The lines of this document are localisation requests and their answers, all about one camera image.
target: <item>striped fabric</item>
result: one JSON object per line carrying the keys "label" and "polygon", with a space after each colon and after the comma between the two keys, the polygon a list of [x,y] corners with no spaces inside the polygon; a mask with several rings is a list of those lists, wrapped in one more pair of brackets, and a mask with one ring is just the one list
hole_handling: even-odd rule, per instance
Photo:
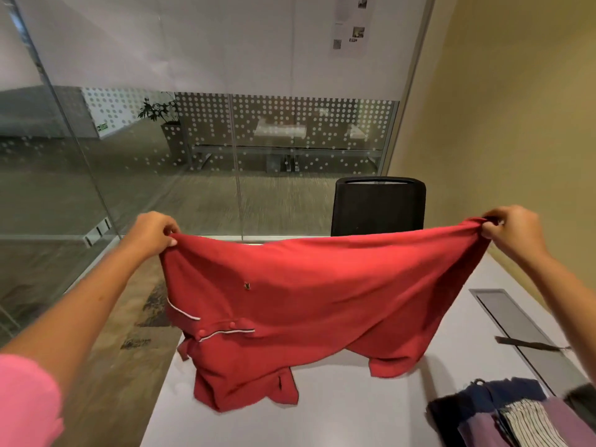
{"label": "striped fabric", "polygon": [[498,411],[519,447],[568,447],[553,426],[540,402],[523,399]]}

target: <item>paper poster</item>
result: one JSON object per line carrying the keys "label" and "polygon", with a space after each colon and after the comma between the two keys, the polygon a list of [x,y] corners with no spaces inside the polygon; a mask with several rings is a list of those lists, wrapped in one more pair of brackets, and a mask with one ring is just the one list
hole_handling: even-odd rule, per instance
{"label": "paper poster", "polygon": [[336,0],[332,56],[360,57],[367,50],[374,0]]}

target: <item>mesh chair back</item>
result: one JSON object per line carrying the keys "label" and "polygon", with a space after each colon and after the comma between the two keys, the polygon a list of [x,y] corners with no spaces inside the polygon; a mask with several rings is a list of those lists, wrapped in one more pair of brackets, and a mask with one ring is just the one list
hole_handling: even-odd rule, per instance
{"label": "mesh chair back", "polygon": [[426,186],[416,179],[339,179],[333,202],[332,237],[422,229],[425,205]]}

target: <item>pink sleeve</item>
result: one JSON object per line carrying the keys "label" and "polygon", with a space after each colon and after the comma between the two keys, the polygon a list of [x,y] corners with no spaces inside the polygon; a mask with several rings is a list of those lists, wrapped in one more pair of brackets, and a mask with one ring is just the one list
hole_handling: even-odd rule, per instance
{"label": "pink sleeve", "polygon": [[0,354],[0,447],[46,447],[64,429],[58,384],[31,359]]}

